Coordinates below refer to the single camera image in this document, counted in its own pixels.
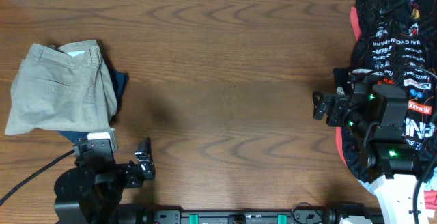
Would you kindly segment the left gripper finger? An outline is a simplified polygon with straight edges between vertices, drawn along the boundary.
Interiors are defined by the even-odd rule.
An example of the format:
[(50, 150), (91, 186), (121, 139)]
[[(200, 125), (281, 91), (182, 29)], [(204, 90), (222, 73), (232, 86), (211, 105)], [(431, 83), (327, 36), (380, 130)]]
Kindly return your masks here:
[(156, 176), (156, 170), (152, 161), (138, 162), (137, 175), (142, 180), (153, 180)]
[(150, 137), (146, 137), (134, 153), (139, 163), (152, 162), (152, 147)]

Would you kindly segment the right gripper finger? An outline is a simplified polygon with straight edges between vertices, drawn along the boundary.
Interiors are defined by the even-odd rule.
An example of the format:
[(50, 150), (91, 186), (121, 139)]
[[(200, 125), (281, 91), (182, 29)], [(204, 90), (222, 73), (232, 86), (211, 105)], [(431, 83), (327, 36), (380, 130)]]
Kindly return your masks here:
[(326, 115), (328, 108), (330, 106), (329, 102), (315, 101), (313, 103), (313, 118), (315, 120), (322, 120)]
[(333, 94), (314, 91), (312, 94), (312, 98), (313, 98), (313, 105), (315, 108), (325, 105), (329, 106), (331, 100), (333, 99)]

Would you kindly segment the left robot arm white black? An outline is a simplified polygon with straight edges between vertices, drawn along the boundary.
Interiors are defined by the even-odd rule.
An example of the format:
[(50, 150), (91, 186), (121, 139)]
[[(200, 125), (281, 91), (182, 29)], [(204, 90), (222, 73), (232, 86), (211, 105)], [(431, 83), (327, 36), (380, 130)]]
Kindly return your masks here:
[(137, 162), (118, 164), (110, 139), (92, 139), (74, 146), (73, 169), (55, 182), (55, 212), (60, 223), (152, 223), (152, 213), (138, 204), (122, 204), (127, 188), (141, 188), (156, 170), (151, 139), (135, 151)]

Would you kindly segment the khaki beige shorts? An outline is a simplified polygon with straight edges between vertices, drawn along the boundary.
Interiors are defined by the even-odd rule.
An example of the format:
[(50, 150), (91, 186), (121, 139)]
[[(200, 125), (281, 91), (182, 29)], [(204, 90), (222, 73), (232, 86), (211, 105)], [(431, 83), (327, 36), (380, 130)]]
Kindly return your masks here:
[(58, 48), (32, 44), (10, 93), (7, 135), (25, 134), (36, 128), (103, 130), (117, 112), (113, 83), (95, 40)]

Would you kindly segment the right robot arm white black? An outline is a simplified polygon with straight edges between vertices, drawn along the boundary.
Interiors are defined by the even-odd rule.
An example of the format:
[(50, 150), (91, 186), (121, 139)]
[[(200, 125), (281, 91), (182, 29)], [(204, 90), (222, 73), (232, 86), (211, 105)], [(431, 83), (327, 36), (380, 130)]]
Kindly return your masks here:
[(434, 161), (422, 161), (404, 141), (404, 90), (376, 85), (351, 96), (313, 93), (313, 117), (344, 126), (358, 139), (358, 159), (373, 186), (385, 223), (428, 223), (424, 179)]

